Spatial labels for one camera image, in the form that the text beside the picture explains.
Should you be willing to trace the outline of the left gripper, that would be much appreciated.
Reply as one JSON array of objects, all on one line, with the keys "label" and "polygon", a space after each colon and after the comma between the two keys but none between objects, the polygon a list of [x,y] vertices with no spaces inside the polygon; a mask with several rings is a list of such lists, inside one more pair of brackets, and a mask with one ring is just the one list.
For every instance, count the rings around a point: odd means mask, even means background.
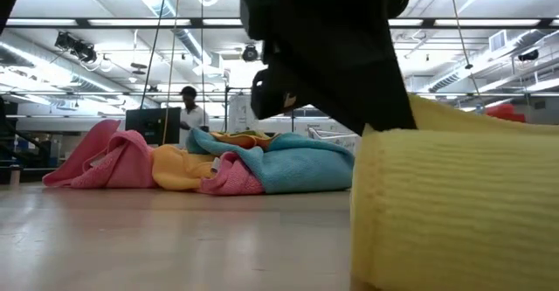
[{"label": "left gripper", "polygon": [[245,32],[268,50],[380,60],[330,68],[316,77],[284,66],[258,71],[251,90],[256,118],[264,120],[311,103],[358,135],[367,125],[376,131],[416,129],[389,27],[408,2],[239,0]]}]

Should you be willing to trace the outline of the blue microfiber towel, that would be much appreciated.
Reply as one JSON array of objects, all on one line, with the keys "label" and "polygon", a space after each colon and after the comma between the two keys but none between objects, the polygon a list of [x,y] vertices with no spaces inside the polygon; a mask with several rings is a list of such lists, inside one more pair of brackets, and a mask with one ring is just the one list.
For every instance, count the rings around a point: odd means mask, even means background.
[{"label": "blue microfiber towel", "polygon": [[194,129],[186,148],[215,156],[237,153],[262,183],[264,194],[344,191],[351,187],[355,157],[350,151],[295,133],[276,135],[267,149],[243,149],[212,142],[209,133]]}]

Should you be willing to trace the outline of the yellow microfiber towel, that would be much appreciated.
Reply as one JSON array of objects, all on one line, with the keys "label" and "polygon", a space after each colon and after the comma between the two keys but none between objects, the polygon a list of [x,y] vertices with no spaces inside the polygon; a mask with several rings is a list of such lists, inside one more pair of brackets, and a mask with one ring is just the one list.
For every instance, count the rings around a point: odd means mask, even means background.
[{"label": "yellow microfiber towel", "polygon": [[559,291],[559,125],[411,106],[362,133],[350,290]]}]

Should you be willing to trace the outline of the pink microfiber towel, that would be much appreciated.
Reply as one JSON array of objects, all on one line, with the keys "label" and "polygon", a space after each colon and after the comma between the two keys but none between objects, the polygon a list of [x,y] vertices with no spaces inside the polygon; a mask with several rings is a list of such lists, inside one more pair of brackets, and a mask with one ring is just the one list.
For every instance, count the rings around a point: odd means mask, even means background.
[{"label": "pink microfiber towel", "polygon": [[47,187],[73,189],[153,189],[152,148],[134,130],[104,120],[87,132],[56,170],[45,175]]},{"label": "pink microfiber towel", "polygon": [[264,194],[262,183],[232,151],[216,157],[211,165],[212,177],[203,178],[197,191],[212,196],[241,196]]}]

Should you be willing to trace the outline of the orange microfiber towel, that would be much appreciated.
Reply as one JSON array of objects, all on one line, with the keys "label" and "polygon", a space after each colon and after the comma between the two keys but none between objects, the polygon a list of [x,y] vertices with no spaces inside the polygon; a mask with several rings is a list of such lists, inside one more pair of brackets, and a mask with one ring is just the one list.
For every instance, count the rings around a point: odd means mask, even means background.
[{"label": "orange microfiber towel", "polygon": [[[267,149],[271,141],[277,136],[260,138],[251,135],[220,135],[219,132],[210,132],[212,142],[224,142],[227,145],[249,149],[263,147]],[[155,182],[167,191],[192,191],[201,186],[203,178],[210,178],[211,165],[216,157],[205,151],[188,151],[172,145],[162,145],[151,152],[152,177]]]}]

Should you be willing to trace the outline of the white board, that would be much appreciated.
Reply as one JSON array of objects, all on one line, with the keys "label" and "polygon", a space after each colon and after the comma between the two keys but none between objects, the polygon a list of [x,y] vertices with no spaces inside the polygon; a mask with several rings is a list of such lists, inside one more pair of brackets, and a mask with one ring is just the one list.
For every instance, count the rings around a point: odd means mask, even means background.
[{"label": "white board", "polygon": [[251,107],[251,95],[233,95],[228,102],[228,131],[256,130],[258,125],[259,120],[256,118]]}]

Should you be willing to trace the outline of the person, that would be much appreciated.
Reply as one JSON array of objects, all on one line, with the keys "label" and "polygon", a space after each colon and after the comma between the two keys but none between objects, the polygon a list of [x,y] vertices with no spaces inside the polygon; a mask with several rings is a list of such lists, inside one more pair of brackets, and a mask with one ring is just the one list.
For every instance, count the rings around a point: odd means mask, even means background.
[{"label": "person", "polygon": [[184,87],[181,96],[184,108],[180,114],[179,146],[185,148],[193,128],[208,128],[209,116],[202,107],[196,104],[197,90],[194,87]]}]

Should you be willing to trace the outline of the black monitor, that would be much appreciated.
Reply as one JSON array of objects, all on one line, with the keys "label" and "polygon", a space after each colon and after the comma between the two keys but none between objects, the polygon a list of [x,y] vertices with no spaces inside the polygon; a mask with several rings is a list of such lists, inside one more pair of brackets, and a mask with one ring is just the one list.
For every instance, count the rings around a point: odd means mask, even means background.
[{"label": "black monitor", "polygon": [[125,129],[137,131],[149,145],[178,144],[181,112],[179,107],[128,110]]}]

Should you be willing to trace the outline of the red cart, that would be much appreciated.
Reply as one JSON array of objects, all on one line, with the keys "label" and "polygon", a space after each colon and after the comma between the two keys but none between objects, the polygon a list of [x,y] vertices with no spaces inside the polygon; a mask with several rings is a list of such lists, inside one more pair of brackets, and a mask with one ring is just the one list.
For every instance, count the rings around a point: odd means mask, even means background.
[{"label": "red cart", "polygon": [[519,114],[514,111],[514,106],[509,103],[500,104],[494,107],[487,107],[485,114],[507,121],[525,122],[525,114]]}]

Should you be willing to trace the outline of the black overhead light beam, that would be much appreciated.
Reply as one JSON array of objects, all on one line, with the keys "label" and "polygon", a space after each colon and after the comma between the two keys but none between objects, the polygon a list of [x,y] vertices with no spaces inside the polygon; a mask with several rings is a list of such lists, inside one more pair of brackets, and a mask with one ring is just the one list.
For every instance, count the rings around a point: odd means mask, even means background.
[{"label": "black overhead light beam", "polygon": [[[442,17],[400,17],[388,21],[391,29],[426,29],[426,30],[489,30],[489,29],[516,29],[516,30],[559,30],[559,17],[542,18],[489,18],[489,17],[463,17],[459,19]],[[242,22],[238,18],[164,18],[158,20],[154,17],[136,18],[63,18],[63,17],[14,17],[9,18],[5,24],[8,28],[19,29],[60,29],[74,28],[82,30],[101,29],[156,29],[184,28],[184,29],[239,29]]]}]

